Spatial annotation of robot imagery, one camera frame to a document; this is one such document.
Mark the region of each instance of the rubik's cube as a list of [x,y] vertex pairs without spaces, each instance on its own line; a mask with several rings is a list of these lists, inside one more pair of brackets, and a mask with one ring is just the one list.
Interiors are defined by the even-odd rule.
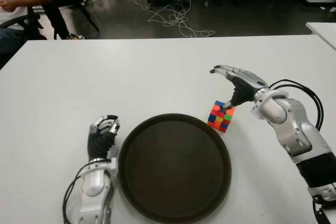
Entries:
[[212,128],[218,129],[220,131],[226,132],[232,116],[235,112],[235,108],[229,109],[227,111],[223,110],[225,103],[216,101],[215,105],[212,107],[211,114],[208,119],[208,125]]

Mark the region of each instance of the black tray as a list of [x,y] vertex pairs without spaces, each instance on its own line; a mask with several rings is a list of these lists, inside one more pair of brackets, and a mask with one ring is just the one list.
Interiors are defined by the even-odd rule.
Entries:
[[199,119],[155,116],[127,137],[119,156],[122,191],[133,207],[161,223],[191,223],[224,199],[231,179],[227,149]]

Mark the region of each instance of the jeans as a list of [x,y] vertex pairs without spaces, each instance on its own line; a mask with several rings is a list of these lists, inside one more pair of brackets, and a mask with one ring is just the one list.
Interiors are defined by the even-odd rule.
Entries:
[[0,28],[0,68],[10,60],[27,40],[28,38],[22,30]]

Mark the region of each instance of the floor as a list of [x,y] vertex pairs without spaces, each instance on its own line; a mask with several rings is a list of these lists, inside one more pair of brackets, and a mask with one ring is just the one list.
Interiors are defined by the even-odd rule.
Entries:
[[[153,13],[143,10],[140,5],[146,0],[90,0],[87,9],[99,24],[100,33],[88,23],[80,11],[63,8],[61,10],[68,29],[86,39],[135,39],[135,38],[180,38],[195,37],[186,28],[165,27],[163,23],[148,22]],[[169,12],[160,14],[168,19]],[[221,6],[210,3],[204,7],[204,0],[192,0],[187,25],[194,30],[212,30],[216,37],[221,36],[262,36],[310,34],[306,22],[336,22],[336,14],[318,7],[305,7],[297,0],[242,0],[239,7],[231,0],[222,0]],[[49,20],[42,15],[41,31],[48,39],[53,38]]]

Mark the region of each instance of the shoe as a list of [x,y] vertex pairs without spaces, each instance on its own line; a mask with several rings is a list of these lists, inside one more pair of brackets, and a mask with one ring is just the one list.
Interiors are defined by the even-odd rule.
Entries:
[[67,39],[85,39],[85,38],[82,35],[69,34],[69,37]]
[[86,6],[89,3],[89,0],[83,0],[83,5]]

